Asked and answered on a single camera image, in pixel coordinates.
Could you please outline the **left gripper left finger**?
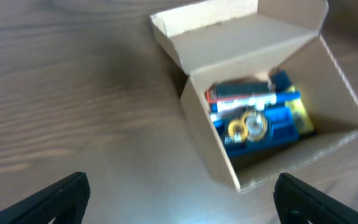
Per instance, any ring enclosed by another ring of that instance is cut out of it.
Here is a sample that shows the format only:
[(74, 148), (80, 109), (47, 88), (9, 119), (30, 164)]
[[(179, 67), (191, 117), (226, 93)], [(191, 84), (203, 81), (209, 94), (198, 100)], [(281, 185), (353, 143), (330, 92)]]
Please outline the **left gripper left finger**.
[(0, 211), (0, 224), (81, 224), (90, 198), (86, 173), (74, 172)]

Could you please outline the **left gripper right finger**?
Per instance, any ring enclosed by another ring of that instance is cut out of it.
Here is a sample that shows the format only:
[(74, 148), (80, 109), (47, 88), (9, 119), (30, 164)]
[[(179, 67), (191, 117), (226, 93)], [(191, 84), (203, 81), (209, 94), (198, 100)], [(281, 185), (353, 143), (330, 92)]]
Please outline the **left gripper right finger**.
[(358, 224), (358, 212), (282, 172), (273, 192), (281, 224)]

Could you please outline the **blue plastic stapler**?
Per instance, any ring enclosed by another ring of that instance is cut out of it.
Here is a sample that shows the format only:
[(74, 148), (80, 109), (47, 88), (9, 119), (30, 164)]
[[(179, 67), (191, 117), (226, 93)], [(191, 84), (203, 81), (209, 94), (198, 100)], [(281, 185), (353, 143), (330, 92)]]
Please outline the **blue plastic stapler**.
[(298, 130), (294, 124), (294, 119), (289, 108), (285, 106), (267, 108), (262, 112), (268, 120), (268, 132), (261, 141), (240, 144), (224, 144), (223, 136), (227, 123), (234, 118), (239, 118), (242, 113), (250, 110), (239, 110), (228, 113), (228, 116), (221, 121), (214, 122), (214, 126), (219, 134), (222, 144), (229, 157), (238, 157), (245, 154), (271, 149), (273, 147), (282, 146), (299, 139)]

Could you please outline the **correction tape dispenser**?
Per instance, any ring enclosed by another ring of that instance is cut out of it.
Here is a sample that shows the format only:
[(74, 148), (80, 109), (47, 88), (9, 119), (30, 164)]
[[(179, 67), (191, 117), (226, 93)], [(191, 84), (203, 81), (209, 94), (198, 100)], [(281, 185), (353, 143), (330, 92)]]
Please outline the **correction tape dispenser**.
[(268, 120), (263, 113), (250, 110), (227, 123), (223, 142), (224, 144), (240, 144), (246, 141), (257, 142), (263, 140), (267, 132)]

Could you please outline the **blue marker pen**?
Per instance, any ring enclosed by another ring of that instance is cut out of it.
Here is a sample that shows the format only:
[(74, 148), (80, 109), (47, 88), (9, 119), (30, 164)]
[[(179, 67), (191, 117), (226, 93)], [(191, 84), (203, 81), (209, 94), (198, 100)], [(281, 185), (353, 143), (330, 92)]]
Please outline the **blue marker pen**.
[(251, 95), (232, 100), (221, 100), (210, 104), (211, 112), (221, 113), (238, 108), (251, 107), (256, 110), (264, 110), (266, 105), (275, 105), (286, 101), (297, 100), (301, 97), (299, 91), (282, 93), (265, 93), (262, 95)]

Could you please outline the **yellow highlighter with blue cap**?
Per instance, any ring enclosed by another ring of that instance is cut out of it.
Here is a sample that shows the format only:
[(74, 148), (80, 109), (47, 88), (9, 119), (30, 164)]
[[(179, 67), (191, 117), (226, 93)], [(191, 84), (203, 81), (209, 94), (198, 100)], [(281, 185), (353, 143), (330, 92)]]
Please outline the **yellow highlighter with blue cap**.
[[(270, 77), (270, 79), (272, 84), (275, 86), (276, 92), (295, 92), (297, 90), (284, 70), (277, 71)], [(314, 124), (311, 121), (301, 98), (286, 101), (285, 106), (291, 110), (294, 124), (298, 130), (300, 138), (316, 134)]]

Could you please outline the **red and black stapler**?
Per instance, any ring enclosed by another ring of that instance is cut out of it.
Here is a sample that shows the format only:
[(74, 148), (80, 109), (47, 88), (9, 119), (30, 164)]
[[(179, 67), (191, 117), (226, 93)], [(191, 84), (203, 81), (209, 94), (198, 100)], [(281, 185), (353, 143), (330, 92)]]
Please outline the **red and black stapler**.
[(209, 103), (215, 103), (220, 100), (268, 92), (270, 92), (268, 82), (216, 83), (205, 92), (205, 97)]

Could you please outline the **brown cardboard box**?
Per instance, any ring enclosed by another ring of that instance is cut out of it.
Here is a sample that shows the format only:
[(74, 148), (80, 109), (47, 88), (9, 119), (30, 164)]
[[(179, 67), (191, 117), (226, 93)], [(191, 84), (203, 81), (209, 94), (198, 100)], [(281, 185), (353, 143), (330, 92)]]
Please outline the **brown cardboard box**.
[[(312, 164), (358, 137), (358, 97), (321, 35), (327, 1), (202, 1), (150, 17), (154, 37), (187, 75), (181, 104), (217, 182), (243, 193)], [(216, 82), (286, 71), (317, 135), (234, 168), (209, 117)]]

